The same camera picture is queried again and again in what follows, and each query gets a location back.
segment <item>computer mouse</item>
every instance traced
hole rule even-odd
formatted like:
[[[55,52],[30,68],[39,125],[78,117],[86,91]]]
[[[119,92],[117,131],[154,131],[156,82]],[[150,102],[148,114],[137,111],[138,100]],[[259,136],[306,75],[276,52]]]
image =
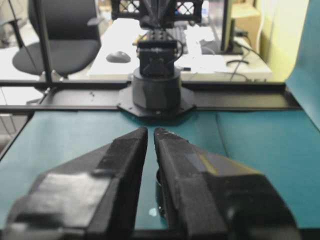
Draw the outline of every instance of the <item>computer mouse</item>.
[[[126,64],[131,61],[131,57],[123,51],[115,51],[110,53],[106,57],[106,60],[109,63]]]

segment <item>black cylindrical base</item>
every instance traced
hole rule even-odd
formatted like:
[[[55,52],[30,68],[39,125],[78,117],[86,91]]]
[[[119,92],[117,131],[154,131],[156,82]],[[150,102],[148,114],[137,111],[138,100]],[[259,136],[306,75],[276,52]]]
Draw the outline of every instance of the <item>black cylindrical base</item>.
[[[170,110],[181,102],[180,71],[170,77],[144,77],[137,68],[133,73],[132,100],[148,110]]]

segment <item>monitor stand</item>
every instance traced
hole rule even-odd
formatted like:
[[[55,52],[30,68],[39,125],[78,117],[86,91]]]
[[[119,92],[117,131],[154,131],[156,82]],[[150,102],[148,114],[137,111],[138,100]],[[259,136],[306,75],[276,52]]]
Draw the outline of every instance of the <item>monitor stand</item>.
[[[242,48],[234,42],[231,42],[229,44],[229,48],[227,51],[221,51],[221,49],[218,47],[217,43],[215,41],[200,41],[201,45],[201,52],[202,55],[243,55],[244,51]]]

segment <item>teal mat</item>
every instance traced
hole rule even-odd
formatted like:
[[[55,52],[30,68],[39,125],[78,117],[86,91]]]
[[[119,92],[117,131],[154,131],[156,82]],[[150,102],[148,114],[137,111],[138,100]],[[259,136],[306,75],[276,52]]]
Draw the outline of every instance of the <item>teal mat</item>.
[[[113,139],[148,125],[137,229],[163,229],[157,212],[155,176],[158,169],[153,132],[163,126],[209,151],[225,154],[215,115],[189,113],[175,121],[140,122],[121,112],[37,112],[0,162],[0,228],[15,199],[26,194],[37,175],[112,142]]]
[[[319,10],[320,1],[310,0],[296,65],[286,84],[320,130]]]
[[[228,154],[266,173],[292,209],[300,227],[320,227],[320,133],[303,111],[191,112],[175,121],[142,122],[122,112],[37,112],[0,162],[0,228],[14,201],[36,176],[110,143],[139,126],[149,129],[136,229],[163,229],[157,212],[158,169],[153,131],[164,127],[213,153]]]
[[[300,228],[320,227],[320,132],[302,111],[220,113],[228,155],[263,172]]]

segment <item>black lattice structure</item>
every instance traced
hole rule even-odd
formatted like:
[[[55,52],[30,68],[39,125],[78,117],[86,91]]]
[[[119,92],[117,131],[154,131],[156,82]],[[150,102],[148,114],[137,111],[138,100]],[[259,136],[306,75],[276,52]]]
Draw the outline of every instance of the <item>black lattice structure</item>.
[[[201,21],[202,3],[203,0],[169,1],[165,16],[161,17],[170,18],[174,22],[194,21],[199,23]],[[144,0],[112,0],[112,19],[128,18],[140,20],[148,14],[146,9]]]

